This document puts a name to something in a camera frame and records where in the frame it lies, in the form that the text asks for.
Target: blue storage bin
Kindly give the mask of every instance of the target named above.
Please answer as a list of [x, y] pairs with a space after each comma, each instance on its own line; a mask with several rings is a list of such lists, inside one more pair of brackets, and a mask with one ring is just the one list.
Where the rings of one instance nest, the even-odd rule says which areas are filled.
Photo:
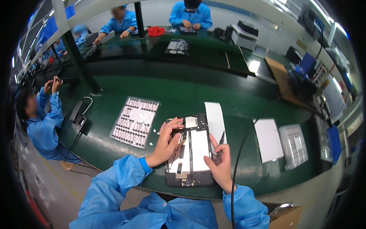
[[327, 130], [329, 137], [329, 147], [332, 153], [333, 166], [337, 163], [339, 156], [341, 155], [341, 141], [339, 139], [338, 129], [335, 125]]

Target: green workbench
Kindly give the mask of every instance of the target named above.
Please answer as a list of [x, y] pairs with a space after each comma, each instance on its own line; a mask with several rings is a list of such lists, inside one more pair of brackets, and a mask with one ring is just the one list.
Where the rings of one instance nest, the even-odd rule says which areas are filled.
[[[181, 35], [178, 31], [169, 33], [167, 26], [165, 34], [159, 37], [145, 35], [143, 38], [119, 38], [119, 34], [106, 43], [98, 45], [98, 52], [87, 58], [87, 62], [114, 59], [147, 59], [150, 61], [178, 62], [196, 66], [212, 67], [246, 77], [255, 76], [250, 72], [246, 63], [252, 54], [250, 50], [236, 46], [232, 40], [224, 42], [209, 35], [206, 30], [197, 30], [197, 35]], [[184, 39], [189, 43], [189, 55], [165, 54], [172, 39]]]
[[[82, 135], [73, 153], [104, 171], [113, 161], [125, 156], [143, 157], [154, 150], [158, 135], [151, 132], [146, 149], [138, 149], [109, 137], [115, 120], [128, 96], [156, 100], [161, 103], [152, 129], [175, 116], [205, 112], [205, 101], [221, 104], [227, 142], [231, 148], [232, 168], [240, 144], [246, 132], [253, 126], [253, 119], [278, 96], [275, 84], [248, 76], [247, 78], [207, 67], [188, 66], [179, 63], [152, 62], [149, 60], [110, 60], [87, 64], [90, 72], [103, 89], [100, 95], [91, 95], [90, 89], [78, 85], [63, 85], [60, 98], [65, 120], [57, 130], [59, 142], [69, 148], [77, 135], [68, 120], [76, 102], [84, 96], [92, 96], [94, 102], [85, 116], [91, 121], [86, 135]], [[72, 76], [72, 67], [63, 75]], [[284, 158], [261, 164], [255, 132], [251, 132], [244, 145], [237, 170], [236, 183], [251, 187], [256, 196], [276, 192], [303, 183], [317, 175], [316, 152], [311, 142], [308, 119], [311, 113], [291, 104], [279, 102], [264, 118], [274, 118], [278, 127], [300, 124], [307, 145], [309, 160], [298, 168], [285, 171]], [[144, 179], [142, 187], [156, 192], [177, 196], [219, 199], [219, 186], [170, 188], [165, 185], [164, 165], [154, 168]]]

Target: cardboard box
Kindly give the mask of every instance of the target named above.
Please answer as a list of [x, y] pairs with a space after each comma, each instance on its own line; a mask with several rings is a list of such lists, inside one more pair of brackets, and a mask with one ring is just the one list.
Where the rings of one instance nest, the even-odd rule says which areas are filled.
[[271, 216], [268, 229], [296, 229], [302, 210], [302, 207], [281, 210], [276, 215]]

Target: blue wristband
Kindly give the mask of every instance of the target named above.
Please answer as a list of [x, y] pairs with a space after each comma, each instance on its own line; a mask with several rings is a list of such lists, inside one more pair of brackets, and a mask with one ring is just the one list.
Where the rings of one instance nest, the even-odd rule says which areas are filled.
[[140, 160], [140, 164], [141, 164], [142, 168], [145, 170], [145, 172], [147, 174], [149, 174], [149, 173], [151, 173], [153, 171], [153, 169], [151, 169], [151, 168], [148, 167], [145, 158], [139, 158], [139, 160]]

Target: blue cap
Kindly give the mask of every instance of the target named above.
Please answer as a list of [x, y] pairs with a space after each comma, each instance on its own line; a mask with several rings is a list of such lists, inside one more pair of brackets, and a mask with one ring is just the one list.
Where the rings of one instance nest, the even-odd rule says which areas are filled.
[[88, 32], [88, 28], [85, 25], [76, 25], [71, 32], [73, 34], [75, 33], [87, 33]]

